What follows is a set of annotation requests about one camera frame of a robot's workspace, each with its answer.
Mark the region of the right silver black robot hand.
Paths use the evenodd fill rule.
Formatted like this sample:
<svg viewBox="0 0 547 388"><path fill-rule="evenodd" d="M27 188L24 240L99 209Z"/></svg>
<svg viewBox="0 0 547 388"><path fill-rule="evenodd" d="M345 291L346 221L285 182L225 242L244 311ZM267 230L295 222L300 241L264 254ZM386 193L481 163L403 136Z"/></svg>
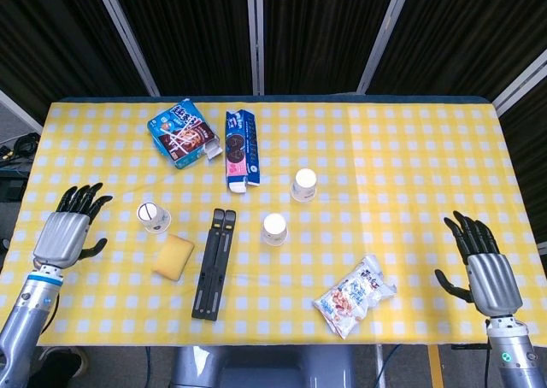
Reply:
<svg viewBox="0 0 547 388"><path fill-rule="evenodd" d="M434 271L440 286L451 296L472 303L490 318L514 315L523 302L513 270L491 229L458 211L445 217L468 276L467 289L453 285L440 269Z"/></svg>

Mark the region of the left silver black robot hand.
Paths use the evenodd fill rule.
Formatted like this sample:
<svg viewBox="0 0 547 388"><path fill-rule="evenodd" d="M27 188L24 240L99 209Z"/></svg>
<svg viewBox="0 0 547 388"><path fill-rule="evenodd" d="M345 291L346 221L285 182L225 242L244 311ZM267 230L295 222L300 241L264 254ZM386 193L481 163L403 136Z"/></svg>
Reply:
<svg viewBox="0 0 547 388"><path fill-rule="evenodd" d="M100 238L91 248L85 248L92 222L101 207L113 199L110 195L95 199L103 183L70 187L61 197L56 210L47 218L32 252L33 265L65 269L77 261L92 258L102 252L108 240Z"/></svg>

